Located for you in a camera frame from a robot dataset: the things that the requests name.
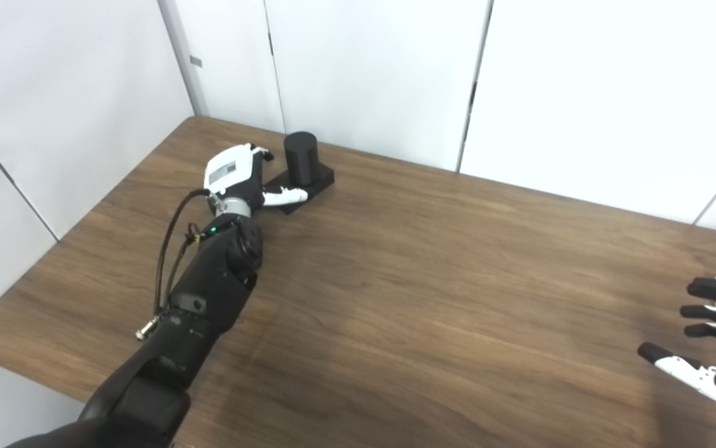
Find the wood grain tabletop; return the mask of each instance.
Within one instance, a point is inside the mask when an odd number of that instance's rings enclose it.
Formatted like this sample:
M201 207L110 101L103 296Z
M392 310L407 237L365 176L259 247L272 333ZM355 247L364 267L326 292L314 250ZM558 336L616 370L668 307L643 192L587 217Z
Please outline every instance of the wood grain tabletop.
M282 139L184 122L0 299L0 366L88 399L138 348L162 235L208 159L268 147L268 180ZM716 404L636 354L650 340L716 364L678 313L698 303L686 284L716 275L716 231L326 144L320 158L335 186L256 215L258 286L179 442L716 446ZM209 219L191 202L168 253Z

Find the robotic arm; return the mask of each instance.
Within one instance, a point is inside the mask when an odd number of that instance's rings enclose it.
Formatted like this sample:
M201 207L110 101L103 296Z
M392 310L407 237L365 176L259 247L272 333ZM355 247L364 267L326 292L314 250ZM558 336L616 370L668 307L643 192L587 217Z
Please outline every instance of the robotic arm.
M253 212L309 196L300 188L267 191L262 162L271 159L269 151L252 144L231 147L211 159L206 189L197 191L207 195L215 217L204 231L187 235L179 259L192 244L199 245L198 252L155 317L137 332L142 347L99 386L77 422L9 448L170 446L190 408L187 390L213 344L235 324L258 280L263 238ZM168 235L179 213L180 208Z

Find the cable connector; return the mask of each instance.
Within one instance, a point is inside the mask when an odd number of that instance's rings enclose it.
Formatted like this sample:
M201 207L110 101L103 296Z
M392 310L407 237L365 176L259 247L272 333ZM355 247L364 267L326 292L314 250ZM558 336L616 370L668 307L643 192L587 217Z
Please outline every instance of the cable connector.
M142 327L142 329L137 330L136 334L135 334L136 340L139 340L139 341L146 340L148 335L150 335L151 332L153 332L153 330L156 329L156 324L159 323L160 318L161 317L156 315L155 317L153 317L153 319L150 320L150 322L145 324L145 326Z

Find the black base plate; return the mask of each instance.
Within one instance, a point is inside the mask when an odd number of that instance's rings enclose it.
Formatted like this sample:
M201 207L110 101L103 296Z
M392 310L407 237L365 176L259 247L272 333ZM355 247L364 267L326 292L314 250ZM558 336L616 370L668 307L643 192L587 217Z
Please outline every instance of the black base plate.
M318 181L313 182L313 184L310 184L306 187L300 187L299 185L292 184L292 181L289 179L289 171L283 171L275 179L270 180L269 182L266 182L264 184L264 187L266 187L267 190L273 191L273 190L280 190L280 187L286 187L286 188L302 188L309 194L309 198L305 202L297 202L296 204L288 204L287 206L280 206L275 207L277 209L280 209L281 212L286 213L286 215L290 215L294 212L294 210L297 210L300 207L303 207L305 204L310 202L310 199L315 198L316 195L324 191L327 187L334 184L335 182L335 173L332 169L327 167L325 164L319 164L320 167L320 173L322 176L318 178Z

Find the label on robotic hand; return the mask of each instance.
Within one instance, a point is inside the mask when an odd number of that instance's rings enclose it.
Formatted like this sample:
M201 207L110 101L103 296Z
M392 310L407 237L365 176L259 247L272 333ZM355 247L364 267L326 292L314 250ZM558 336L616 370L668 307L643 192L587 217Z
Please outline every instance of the label on robotic hand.
M212 193L219 193L244 182L253 175L253 150L250 144L230 147L222 151L206 165L203 186Z

